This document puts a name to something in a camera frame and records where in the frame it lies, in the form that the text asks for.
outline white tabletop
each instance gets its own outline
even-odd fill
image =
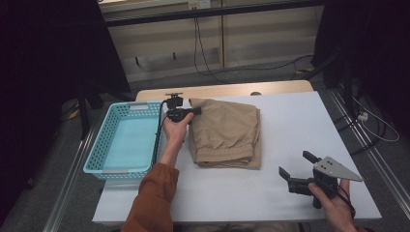
[[[310,151],[330,156],[359,173],[316,92],[216,98],[253,104],[261,109],[262,168],[201,168],[192,162],[189,143],[181,149],[178,189],[171,206],[175,222],[301,221],[323,219],[311,206],[312,197],[288,192],[279,176],[283,167],[292,177],[312,176]],[[93,221],[124,222],[137,195],[137,183],[107,181]],[[366,183],[351,182],[355,219],[381,218]]]

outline hand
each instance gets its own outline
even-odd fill
[[[349,197],[346,193],[350,194],[349,184],[350,182],[348,180],[341,180],[340,188],[337,190],[338,193],[346,199]],[[350,208],[344,201],[337,196],[333,199],[329,199],[325,192],[323,192],[323,190],[314,183],[310,183],[308,188],[311,193],[319,199],[320,203],[322,203],[326,219],[336,232],[357,231],[353,225],[353,218],[351,216]]]
[[[187,124],[193,118],[193,113],[189,113],[185,119],[179,123],[174,123],[169,119],[163,121],[163,129],[166,135],[166,146],[162,153],[160,162],[174,167],[177,162],[179,150],[187,134]]]

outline beige fabric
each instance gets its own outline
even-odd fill
[[[190,125],[192,158],[200,166],[260,168],[260,110],[253,105],[191,99],[201,107]]]
[[[300,232],[298,223],[249,223],[249,224],[210,224],[185,225],[183,232]]]

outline person's arm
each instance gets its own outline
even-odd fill
[[[127,231],[172,231],[170,205],[177,188],[179,171],[175,169],[178,153],[187,133],[187,124],[193,114],[180,123],[163,121],[166,145],[159,163],[144,177],[138,195],[132,203],[129,216],[122,227]]]
[[[308,188],[322,203],[326,219],[336,232],[371,232],[369,229],[355,227],[349,206],[339,197],[329,199],[325,192],[314,183],[310,183]],[[348,180],[341,180],[338,193],[348,198],[346,193],[350,194],[349,192],[350,182]]]

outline plastic basket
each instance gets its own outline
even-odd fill
[[[111,105],[84,172],[102,180],[142,179],[152,168],[160,105],[160,101]]]

